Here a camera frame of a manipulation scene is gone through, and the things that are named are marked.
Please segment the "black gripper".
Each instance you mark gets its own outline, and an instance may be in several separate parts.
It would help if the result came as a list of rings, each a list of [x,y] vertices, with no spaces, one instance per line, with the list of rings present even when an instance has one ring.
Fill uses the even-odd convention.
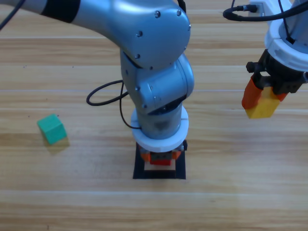
[[[296,93],[308,82],[306,72],[291,69],[274,59],[267,49],[264,50],[258,62],[248,62],[246,69],[252,73],[242,98],[245,110],[254,108],[265,87],[272,87],[275,100],[282,102],[288,93]]]
[[[183,141],[182,144],[171,151],[156,153],[144,149],[137,143],[137,151],[139,151],[144,162],[150,162],[151,160],[177,160],[178,157],[187,150],[187,147],[187,141]]]

